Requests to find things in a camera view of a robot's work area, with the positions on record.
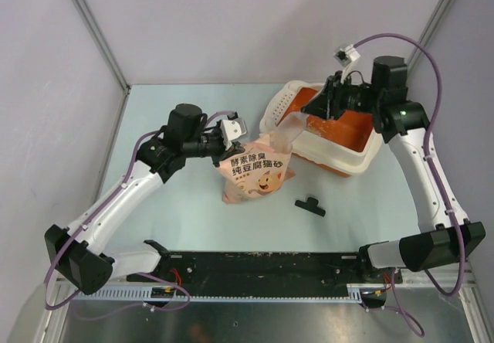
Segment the clear plastic litter scoop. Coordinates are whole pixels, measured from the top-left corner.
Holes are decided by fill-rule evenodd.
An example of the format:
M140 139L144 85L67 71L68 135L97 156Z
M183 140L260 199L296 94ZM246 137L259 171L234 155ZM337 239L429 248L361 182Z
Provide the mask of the clear plastic litter scoop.
M269 145L275 153L288 154L292 142L306 130L308 115L300 111L292 112L269 132Z

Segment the white and orange litter box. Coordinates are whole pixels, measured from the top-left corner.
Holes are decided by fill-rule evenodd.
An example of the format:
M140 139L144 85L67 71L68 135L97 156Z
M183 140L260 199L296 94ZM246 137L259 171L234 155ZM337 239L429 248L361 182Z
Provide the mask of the white and orange litter box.
M300 80L286 83L270 100L259 122L260 132L266 133L290 113L299 111L321 87L321 83ZM347 111L336 121L308 117L306 130L293 142L293 154L348 178L364 173L382 144L371 115Z

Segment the pink cat litter bag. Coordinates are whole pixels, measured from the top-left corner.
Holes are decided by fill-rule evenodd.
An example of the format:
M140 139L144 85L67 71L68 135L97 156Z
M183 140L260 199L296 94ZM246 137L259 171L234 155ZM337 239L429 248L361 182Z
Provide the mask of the pink cat litter bag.
M295 173L289 168L293 146L283 134L263 134L244 144L243 151L219 163L225 179L222 200L239 204L279 191Z

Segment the black bag clip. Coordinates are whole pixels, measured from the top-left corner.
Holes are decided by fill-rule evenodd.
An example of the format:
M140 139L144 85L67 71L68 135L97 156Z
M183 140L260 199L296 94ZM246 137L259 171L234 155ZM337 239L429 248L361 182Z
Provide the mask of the black bag clip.
M326 215L326 210L320 207L319 200L312 196L308 196L305 201L297 199L294 205L320 217Z

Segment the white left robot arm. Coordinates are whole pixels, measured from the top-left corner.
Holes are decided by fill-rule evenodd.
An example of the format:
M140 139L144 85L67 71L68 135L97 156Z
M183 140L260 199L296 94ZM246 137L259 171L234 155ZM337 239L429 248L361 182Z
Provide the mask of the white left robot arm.
M234 111L209 117L193 104L177 105L167 124L138 138L127 171L113 188L67 227L53 225L46 231L49 271L58 271L85 295L97 292L108 280L132 274L165 279L171 263L163 246L145 240L134 248L110 252L112 235L189 158L210 158L218 166L240 151L239 140L246 134L244 120Z

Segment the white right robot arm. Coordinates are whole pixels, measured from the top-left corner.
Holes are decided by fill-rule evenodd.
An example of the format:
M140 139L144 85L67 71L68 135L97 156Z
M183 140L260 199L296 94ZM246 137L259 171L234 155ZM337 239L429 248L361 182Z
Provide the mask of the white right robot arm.
M384 268L413 272L458 263L485 239L481 222L470 222L455 201L432 143L424 143L430 125L420 103L407 99L408 67L403 58L374 59L371 80L354 84L337 71L301 111L322 120L337 120L347 111L369 114L398 160L418 217L420 232L392 242L360 248L356 272L374 282Z

